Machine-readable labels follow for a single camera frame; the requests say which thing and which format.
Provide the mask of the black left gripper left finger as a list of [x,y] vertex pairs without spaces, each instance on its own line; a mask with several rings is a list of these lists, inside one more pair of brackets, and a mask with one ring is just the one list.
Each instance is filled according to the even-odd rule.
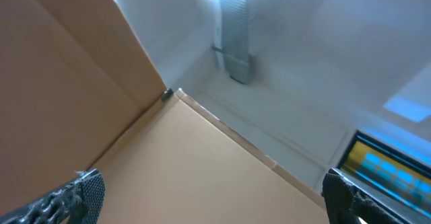
[[96,224],[104,197],[102,174],[97,169],[79,172],[75,179],[1,216],[1,223]]

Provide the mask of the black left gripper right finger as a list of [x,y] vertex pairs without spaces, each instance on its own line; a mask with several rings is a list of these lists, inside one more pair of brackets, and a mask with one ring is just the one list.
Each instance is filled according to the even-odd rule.
[[323,198],[330,224],[404,222],[399,213],[334,168],[324,177]]

